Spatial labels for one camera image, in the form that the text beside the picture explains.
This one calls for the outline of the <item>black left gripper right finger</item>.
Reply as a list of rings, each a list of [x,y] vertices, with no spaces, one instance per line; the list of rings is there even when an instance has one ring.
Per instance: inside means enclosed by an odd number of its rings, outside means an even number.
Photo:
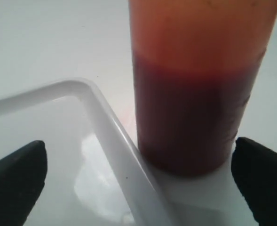
[[[277,153],[239,137],[231,173],[255,221],[261,226],[277,226]]]

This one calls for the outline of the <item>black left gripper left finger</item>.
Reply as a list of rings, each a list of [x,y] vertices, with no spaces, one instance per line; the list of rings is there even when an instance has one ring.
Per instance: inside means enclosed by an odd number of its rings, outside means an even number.
[[[32,141],[0,159],[0,226],[22,226],[45,185],[47,151]]]

